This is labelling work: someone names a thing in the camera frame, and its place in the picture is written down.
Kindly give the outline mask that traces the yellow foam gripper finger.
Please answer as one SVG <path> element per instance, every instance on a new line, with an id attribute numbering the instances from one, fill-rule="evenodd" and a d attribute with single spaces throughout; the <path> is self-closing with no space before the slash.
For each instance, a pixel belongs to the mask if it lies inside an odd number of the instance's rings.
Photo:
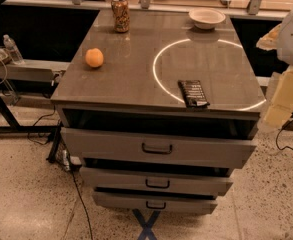
<path id="1" fill-rule="evenodd" d="M 270 127 L 281 128 L 293 113 L 293 66 L 279 77 L 275 93 L 263 121 Z"/>

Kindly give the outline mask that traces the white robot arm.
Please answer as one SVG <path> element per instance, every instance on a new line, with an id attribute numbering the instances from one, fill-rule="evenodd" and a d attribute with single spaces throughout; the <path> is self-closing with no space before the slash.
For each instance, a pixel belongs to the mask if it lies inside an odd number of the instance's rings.
<path id="1" fill-rule="evenodd" d="M 281 128 L 293 113 L 293 9 L 259 40 L 258 47 L 276 49 L 278 59 L 288 64 L 287 70 L 280 75 L 263 118 L 270 127 Z"/>

